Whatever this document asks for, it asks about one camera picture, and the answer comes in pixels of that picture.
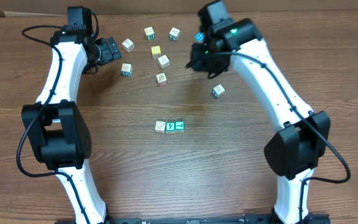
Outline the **cream block red letter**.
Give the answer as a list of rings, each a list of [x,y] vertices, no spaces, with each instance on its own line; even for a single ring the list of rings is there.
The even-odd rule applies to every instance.
[[[159,73],[158,75],[156,75],[156,78],[159,86],[163,86],[167,84],[167,78],[164,73]]]

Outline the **green top wooden block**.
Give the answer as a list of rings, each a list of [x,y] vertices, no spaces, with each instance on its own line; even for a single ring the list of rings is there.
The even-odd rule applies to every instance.
[[[175,134],[176,133],[175,122],[166,122],[165,132],[167,134]]]

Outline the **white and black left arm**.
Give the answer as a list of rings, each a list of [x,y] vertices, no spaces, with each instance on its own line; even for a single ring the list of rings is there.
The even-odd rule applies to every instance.
[[[22,109],[22,138],[30,141],[35,158],[47,166],[46,174],[62,183],[74,209],[74,223],[110,223],[90,169],[90,131],[76,104],[80,78],[90,58],[84,43],[53,45],[45,86],[35,103]]]

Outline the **yellow S wooden block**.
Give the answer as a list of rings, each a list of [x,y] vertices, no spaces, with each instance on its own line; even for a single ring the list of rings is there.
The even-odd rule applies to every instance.
[[[170,61],[166,55],[163,55],[158,58],[158,64],[162,69],[164,69],[170,65]]]

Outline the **mint green top block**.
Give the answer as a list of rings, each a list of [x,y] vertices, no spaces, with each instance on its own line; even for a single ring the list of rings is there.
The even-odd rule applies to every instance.
[[[176,133],[184,133],[185,132],[185,123],[183,121],[175,122],[175,132]]]

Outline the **cream umbrella block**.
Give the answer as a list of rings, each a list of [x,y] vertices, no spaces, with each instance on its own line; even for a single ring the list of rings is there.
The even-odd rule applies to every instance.
[[[219,97],[221,97],[223,94],[225,93],[225,89],[223,88],[223,86],[221,84],[215,86],[212,89],[212,94],[214,95],[214,97],[216,99],[218,99]]]

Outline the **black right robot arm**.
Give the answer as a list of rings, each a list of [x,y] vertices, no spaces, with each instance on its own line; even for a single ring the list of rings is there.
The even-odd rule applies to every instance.
[[[326,214],[307,208],[308,184],[327,147],[330,119],[315,113],[290,86],[274,62],[266,41],[250,19],[200,19],[204,34],[194,43],[187,67],[210,79],[232,68],[249,85],[274,132],[264,147],[277,175],[277,200],[265,223],[330,223]]]

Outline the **green R wooden block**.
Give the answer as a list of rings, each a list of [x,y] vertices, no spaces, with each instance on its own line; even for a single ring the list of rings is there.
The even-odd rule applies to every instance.
[[[155,123],[155,131],[157,133],[164,133],[166,128],[166,122],[164,121],[156,121]]]

